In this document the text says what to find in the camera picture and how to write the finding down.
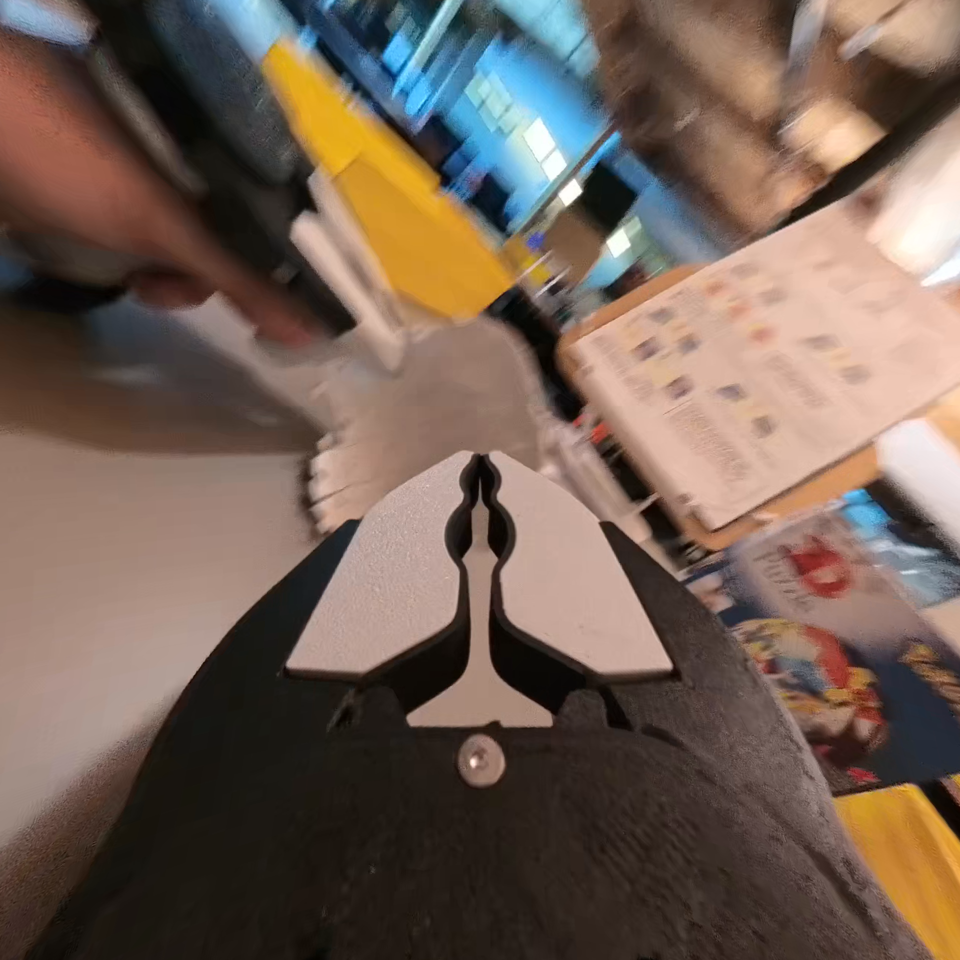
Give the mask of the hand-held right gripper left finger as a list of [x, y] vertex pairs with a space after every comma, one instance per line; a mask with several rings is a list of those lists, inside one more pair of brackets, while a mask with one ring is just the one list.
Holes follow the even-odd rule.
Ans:
[[463, 676], [479, 466], [478, 455], [455, 453], [368, 511], [286, 660], [289, 675], [385, 687], [404, 710]]

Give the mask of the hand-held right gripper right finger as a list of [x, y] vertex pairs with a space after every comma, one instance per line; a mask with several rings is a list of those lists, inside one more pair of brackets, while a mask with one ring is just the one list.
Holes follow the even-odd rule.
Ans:
[[480, 462], [488, 513], [490, 660], [551, 714], [579, 690], [661, 680], [676, 670], [624, 569], [614, 524], [501, 451]]

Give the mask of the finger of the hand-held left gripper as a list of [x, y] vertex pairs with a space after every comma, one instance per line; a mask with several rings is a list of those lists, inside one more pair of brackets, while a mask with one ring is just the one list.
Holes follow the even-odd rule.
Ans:
[[313, 208], [295, 217], [290, 240], [353, 318], [359, 338], [379, 365], [396, 373], [407, 337], [394, 288], [332, 176], [314, 169], [306, 186]]

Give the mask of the colourful puzzle box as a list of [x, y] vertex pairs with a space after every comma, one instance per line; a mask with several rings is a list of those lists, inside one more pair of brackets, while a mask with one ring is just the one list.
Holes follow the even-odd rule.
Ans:
[[795, 720], [835, 795], [959, 773], [958, 557], [865, 489], [683, 574]]

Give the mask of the person's left hand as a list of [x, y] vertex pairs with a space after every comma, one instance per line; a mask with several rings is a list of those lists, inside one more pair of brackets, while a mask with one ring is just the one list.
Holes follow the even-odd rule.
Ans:
[[310, 344], [306, 309], [241, 263], [42, 41], [2, 29], [2, 223], [131, 257], [126, 287], [162, 309], [220, 294], [261, 339]]

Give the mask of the yellow box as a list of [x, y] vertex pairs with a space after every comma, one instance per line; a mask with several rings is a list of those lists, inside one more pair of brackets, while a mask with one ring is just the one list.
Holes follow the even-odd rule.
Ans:
[[918, 785], [836, 797], [834, 808], [892, 904], [938, 959], [959, 957], [959, 840]]
[[330, 177], [403, 301], [466, 320], [514, 288], [486, 230], [318, 54], [282, 38], [261, 68], [298, 145]]

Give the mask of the illustrated instruction sheet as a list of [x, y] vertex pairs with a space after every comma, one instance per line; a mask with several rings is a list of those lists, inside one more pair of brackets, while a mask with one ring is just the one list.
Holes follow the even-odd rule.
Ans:
[[958, 307], [842, 200], [673, 270], [563, 335], [558, 361], [679, 525], [738, 526], [958, 387]]

